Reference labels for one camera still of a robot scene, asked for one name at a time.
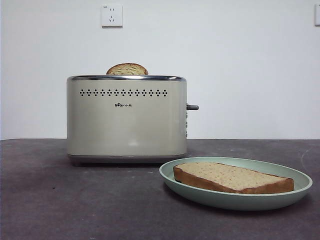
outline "tabletop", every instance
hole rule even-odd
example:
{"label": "tabletop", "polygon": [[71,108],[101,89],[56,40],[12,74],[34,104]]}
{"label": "tabletop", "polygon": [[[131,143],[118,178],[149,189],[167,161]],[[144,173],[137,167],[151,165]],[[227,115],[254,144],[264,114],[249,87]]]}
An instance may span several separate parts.
{"label": "tabletop", "polygon": [[320,140],[188,139],[187,157],[259,160],[312,178],[300,201],[266,211],[187,200],[164,184],[161,164],[73,166],[65,139],[0,144],[2,240],[319,239]]}

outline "multigrain bread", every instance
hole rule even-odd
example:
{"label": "multigrain bread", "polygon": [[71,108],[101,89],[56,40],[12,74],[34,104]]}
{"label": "multigrain bread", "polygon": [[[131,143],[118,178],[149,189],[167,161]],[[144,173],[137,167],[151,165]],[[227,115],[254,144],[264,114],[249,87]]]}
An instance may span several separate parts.
{"label": "multigrain bread", "polygon": [[294,190],[292,178],[215,162],[187,162],[173,167],[183,184],[236,194],[277,194]]}
{"label": "multigrain bread", "polygon": [[121,63],[111,67],[107,75],[148,75],[147,69],[136,63]]}

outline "toaster base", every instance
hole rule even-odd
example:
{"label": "toaster base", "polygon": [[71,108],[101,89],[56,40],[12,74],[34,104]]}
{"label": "toaster base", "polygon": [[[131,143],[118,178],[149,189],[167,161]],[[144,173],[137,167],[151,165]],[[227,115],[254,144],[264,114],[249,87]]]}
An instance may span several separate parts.
{"label": "toaster base", "polygon": [[68,157],[75,166],[86,163],[101,164],[163,164],[172,160],[181,159],[186,153],[179,155],[166,156],[88,156],[88,155],[71,155]]}

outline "plate rim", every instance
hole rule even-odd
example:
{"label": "plate rim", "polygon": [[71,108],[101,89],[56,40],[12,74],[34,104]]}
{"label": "plate rim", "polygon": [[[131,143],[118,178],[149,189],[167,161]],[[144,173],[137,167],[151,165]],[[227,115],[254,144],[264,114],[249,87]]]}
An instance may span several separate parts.
{"label": "plate rim", "polygon": [[[190,186],[190,185],[187,185],[187,184],[184,184],[184,183],[181,183],[181,182],[178,182],[178,181],[175,181],[175,180],[172,180],[170,179],[169,177],[167,177],[162,169],[166,166],[166,165],[169,165],[173,162],[177,162],[177,161],[181,161],[181,160],[187,160],[187,159],[202,159],[202,158],[212,158],[212,159],[239,159],[239,160],[249,160],[249,161],[253,161],[253,162],[260,162],[260,163],[267,163],[267,164],[271,164],[271,165],[276,165],[276,166],[280,166],[282,168],[287,168],[287,169],[290,169],[290,170],[293,170],[295,172],[298,172],[300,174],[302,174],[303,176],[305,176],[308,180],[309,180],[309,183],[307,184],[307,186],[301,188],[301,189],[298,189],[298,190],[293,190],[293,191],[288,191],[288,192],[281,192],[281,193],[265,193],[265,194],[246,194],[246,193],[233,193],[233,192],[223,192],[223,191],[214,191],[214,190],[209,190],[209,189],[204,189],[204,188],[200,188],[200,187],[195,187],[195,186]],[[296,170],[294,168],[291,168],[291,167],[288,167],[288,166],[283,166],[283,165],[280,165],[280,164],[276,164],[276,163],[272,163],[272,162],[267,162],[267,161],[259,161],[259,160],[253,160],[253,159],[248,159],[248,158],[239,158],[239,157],[226,157],[226,156],[196,156],[196,157],[185,157],[185,158],[180,158],[180,159],[176,159],[176,160],[172,160],[172,161],[168,161],[164,164],[162,164],[159,168],[159,172],[161,174],[161,176],[165,179],[167,179],[168,181],[174,183],[174,184],[177,184],[177,185],[180,185],[182,187],[187,187],[187,188],[191,188],[191,189],[194,189],[194,190],[198,190],[198,191],[203,191],[203,192],[208,192],[208,193],[212,193],[212,194],[222,194],[222,195],[227,195],[227,196],[241,196],[241,197],[275,197],[275,196],[285,196],[285,195],[291,195],[291,194],[297,194],[297,193],[300,193],[300,192],[304,192],[306,190],[308,190],[312,184],[313,184],[313,181],[311,179],[311,177],[309,177],[307,174],[299,171],[299,170]]]}

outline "plate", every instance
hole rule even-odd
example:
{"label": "plate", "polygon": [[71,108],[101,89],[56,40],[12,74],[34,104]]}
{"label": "plate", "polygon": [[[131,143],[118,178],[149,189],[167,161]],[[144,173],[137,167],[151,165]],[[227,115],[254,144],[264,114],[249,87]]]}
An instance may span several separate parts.
{"label": "plate", "polygon": [[[243,194],[212,191],[177,182],[174,178],[173,167],[178,164],[191,162],[221,163],[292,178],[294,190],[272,194]],[[182,158],[163,164],[159,171],[164,178],[165,184],[182,197],[199,204],[229,210],[261,211],[283,208],[303,198],[312,186],[312,179],[308,175],[293,168],[270,162],[233,157]]]}

